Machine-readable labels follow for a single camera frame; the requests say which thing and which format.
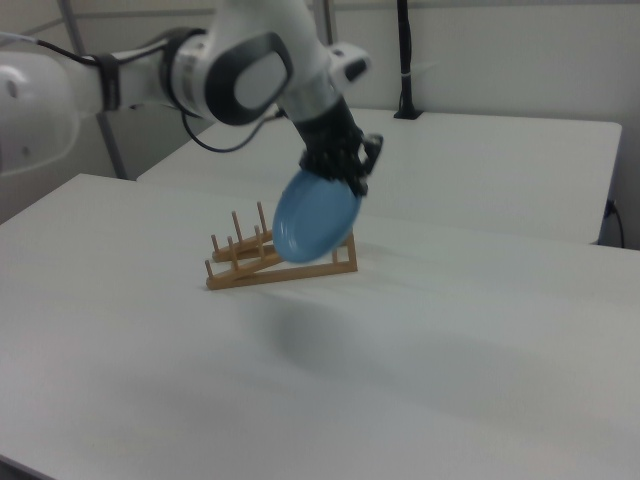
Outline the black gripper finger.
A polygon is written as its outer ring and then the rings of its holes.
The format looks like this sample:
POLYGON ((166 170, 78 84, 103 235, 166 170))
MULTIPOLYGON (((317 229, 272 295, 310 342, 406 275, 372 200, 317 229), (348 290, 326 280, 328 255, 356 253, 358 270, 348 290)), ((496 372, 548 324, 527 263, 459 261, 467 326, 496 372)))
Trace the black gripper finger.
POLYGON ((366 196, 368 177, 372 174, 382 152, 384 138, 381 134, 366 134, 360 139, 354 157, 351 190, 355 196, 366 196))
POLYGON ((354 160, 344 152, 305 152, 299 166, 302 170, 330 181, 352 184, 357 180, 354 160))

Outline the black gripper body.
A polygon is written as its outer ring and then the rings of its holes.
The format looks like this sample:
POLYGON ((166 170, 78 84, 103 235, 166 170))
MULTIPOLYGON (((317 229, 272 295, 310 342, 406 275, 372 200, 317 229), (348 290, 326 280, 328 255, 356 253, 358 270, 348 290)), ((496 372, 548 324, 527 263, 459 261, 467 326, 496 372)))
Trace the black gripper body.
POLYGON ((304 153, 344 152, 354 160, 363 136, 343 98, 320 116, 295 121, 294 126, 304 142, 304 153))

